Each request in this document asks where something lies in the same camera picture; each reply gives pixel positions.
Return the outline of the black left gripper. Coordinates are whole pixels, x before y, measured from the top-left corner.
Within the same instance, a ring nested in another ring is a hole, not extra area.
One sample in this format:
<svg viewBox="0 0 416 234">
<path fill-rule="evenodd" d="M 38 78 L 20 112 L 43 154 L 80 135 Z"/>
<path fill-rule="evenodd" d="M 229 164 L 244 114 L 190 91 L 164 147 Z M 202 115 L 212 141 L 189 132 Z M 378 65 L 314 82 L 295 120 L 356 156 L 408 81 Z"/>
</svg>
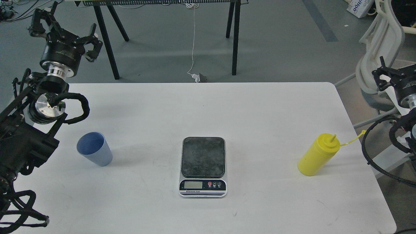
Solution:
<svg viewBox="0 0 416 234">
<path fill-rule="evenodd" d="M 47 71 L 49 64 L 59 63 L 68 68 L 69 77 L 74 77 L 78 73 L 82 56 L 88 62 L 95 62 L 103 42 L 95 34 L 97 28 L 95 23 L 91 25 L 90 33 L 87 36 L 76 38 L 66 35 L 62 39 L 62 28 L 54 17 L 55 11 L 55 8 L 51 8 L 49 11 L 36 9 L 28 31 L 32 37 L 46 39 L 46 47 L 40 60 L 40 66 Z M 46 32 L 42 21 L 45 21 L 49 27 L 49 33 Z M 91 45 L 92 49 L 86 50 L 85 46 L 87 45 Z"/>
</svg>

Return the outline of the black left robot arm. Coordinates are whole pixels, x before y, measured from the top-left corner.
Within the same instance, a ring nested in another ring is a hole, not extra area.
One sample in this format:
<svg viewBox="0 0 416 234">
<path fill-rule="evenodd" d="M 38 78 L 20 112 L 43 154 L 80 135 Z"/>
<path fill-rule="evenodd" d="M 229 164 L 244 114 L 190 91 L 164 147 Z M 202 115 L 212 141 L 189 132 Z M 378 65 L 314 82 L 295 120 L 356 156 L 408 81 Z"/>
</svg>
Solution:
<svg viewBox="0 0 416 234">
<path fill-rule="evenodd" d="M 18 175 L 30 175 L 43 165 L 59 145 L 55 135 L 63 124 L 85 120 L 90 113 L 88 100 L 69 92 L 65 81 L 74 77 L 82 57 L 94 62 L 102 48 L 95 35 L 79 37 L 63 29 L 54 17 L 58 2 L 50 10 L 36 9 L 29 33 L 46 40 L 40 66 L 44 73 L 26 69 L 19 81 L 12 82 L 15 99 L 1 112 L 1 217 L 18 215 L 14 222 L 1 222 L 1 233 L 20 227 L 46 227 L 49 217 L 33 209 L 36 193 L 16 192 Z"/>
</svg>

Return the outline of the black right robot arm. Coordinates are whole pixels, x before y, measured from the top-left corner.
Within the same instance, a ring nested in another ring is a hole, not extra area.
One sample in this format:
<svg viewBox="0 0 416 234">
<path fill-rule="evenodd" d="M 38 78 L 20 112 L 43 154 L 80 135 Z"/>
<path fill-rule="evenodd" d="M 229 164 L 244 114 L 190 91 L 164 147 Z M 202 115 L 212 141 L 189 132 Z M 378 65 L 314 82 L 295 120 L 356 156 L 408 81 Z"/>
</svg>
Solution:
<svg viewBox="0 0 416 234">
<path fill-rule="evenodd" d="M 415 168 L 415 124 L 416 124 L 416 82 L 415 82 L 415 65 L 410 65 L 400 69 L 390 68 L 385 64 L 383 56 L 380 57 L 381 66 L 372 72 L 373 78 L 379 91 L 384 91 L 388 87 L 393 87 L 395 97 L 399 107 L 409 109 L 409 113 L 401 117 L 395 117 L 392 114 L 376 120 L 364 133 L 361 142 L 361 149 L 367 164 L 376 171 L 396 180 L 404 185 L 415 188 L 413 181 L 403 179 L 382 169 L 367 153 L 366 138 L 371 130 L 384 121 L 391 121 L 392 127 L 389 129 L 389 139 L 395 148 L 401 152 L 410 154 L 410 161 Z"/>
</svg>

